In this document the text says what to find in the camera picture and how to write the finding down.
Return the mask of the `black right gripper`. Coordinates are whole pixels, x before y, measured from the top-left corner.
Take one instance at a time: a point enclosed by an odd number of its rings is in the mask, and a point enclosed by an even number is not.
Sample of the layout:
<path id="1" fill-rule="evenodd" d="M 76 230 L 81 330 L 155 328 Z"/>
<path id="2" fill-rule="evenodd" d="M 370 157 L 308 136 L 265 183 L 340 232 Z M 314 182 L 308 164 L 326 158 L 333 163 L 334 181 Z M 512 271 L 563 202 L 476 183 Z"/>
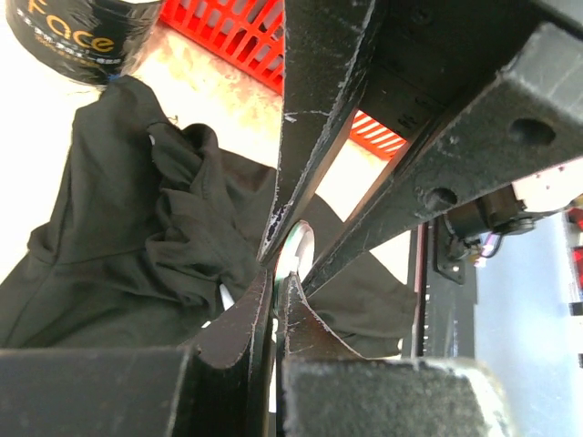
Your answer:
<path id="1" fill-rule="evenodd" d="M 389 239 L 582 155 L 579 1 L 287 1 L 283 30 L 263 264 L 337 157 L 362 98 L 366 115 L 409 138 L 511 60 L 397 155 L 315 261 L 307 295 Z"/>

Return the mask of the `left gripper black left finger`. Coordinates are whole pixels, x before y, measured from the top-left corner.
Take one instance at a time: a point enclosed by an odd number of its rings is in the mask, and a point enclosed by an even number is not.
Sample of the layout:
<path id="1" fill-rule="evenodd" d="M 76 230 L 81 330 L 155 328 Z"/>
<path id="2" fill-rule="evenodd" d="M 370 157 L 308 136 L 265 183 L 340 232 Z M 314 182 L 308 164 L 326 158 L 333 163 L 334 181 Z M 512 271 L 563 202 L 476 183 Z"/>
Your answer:
<path id="1" fill-rule="evenodd" d="M 174 347 L 4 350 L 4 436 L 265 436 L 272 276 Z"/>

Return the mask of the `black printed t-shirt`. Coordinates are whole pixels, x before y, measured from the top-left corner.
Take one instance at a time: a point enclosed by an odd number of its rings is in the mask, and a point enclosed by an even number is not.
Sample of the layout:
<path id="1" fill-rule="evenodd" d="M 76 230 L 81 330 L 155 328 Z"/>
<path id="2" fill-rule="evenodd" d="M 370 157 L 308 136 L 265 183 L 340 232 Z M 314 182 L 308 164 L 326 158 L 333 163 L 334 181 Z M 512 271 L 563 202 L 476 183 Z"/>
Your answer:
<path id="1" fill-rule="evenodd" d="M 49 221 L 1 285 L 6 349 L 179 345 L 259 272 L 273 168 L 125 76 L 81 107 Z"/>

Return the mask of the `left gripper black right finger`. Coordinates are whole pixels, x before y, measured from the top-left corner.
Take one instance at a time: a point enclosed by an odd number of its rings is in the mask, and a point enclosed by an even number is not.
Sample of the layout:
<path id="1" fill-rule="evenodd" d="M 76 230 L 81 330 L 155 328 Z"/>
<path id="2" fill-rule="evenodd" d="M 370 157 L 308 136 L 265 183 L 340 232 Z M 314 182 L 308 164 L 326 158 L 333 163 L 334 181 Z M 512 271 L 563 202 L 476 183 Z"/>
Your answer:
<path id="1" fill-rule="evenodd" d="M 278 296 L 278 435 L 514 435 L 501 384 L 477 362 L 367 360 L 316 315 L 297 274 Z"/>

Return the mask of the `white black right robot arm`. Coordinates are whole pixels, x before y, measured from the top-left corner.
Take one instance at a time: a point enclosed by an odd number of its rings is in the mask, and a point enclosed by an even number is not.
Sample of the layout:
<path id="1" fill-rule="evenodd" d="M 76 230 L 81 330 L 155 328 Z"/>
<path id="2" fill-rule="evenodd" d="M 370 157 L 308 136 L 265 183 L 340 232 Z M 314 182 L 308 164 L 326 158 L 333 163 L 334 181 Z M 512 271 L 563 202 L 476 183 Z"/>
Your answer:
<path id="1" fill-rule="evenodd" d="M 260 261 L 282 254 L 363 111 L 405 141 L 303 282 L 480 199 L 521 230 L 582 189 L 579 1 L 288 1 L 283 106 Z"/>

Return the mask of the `round colourful brooch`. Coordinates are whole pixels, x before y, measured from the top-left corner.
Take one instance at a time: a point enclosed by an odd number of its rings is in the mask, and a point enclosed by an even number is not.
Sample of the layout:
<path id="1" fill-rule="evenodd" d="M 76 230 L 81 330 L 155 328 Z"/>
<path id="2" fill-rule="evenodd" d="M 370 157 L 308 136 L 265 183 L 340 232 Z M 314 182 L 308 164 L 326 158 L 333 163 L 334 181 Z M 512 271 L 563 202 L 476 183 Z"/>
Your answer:
<path id="1" fill-rule="evenodd" d="M 283 296 L 283 282 L 291 274 L 299 280 L 310 272 L 315 254 L 315 236 L 310 224 L 299 220 L 291 228 L 281 248 L 274 270 L 274 309 L 278 310 Z"/>

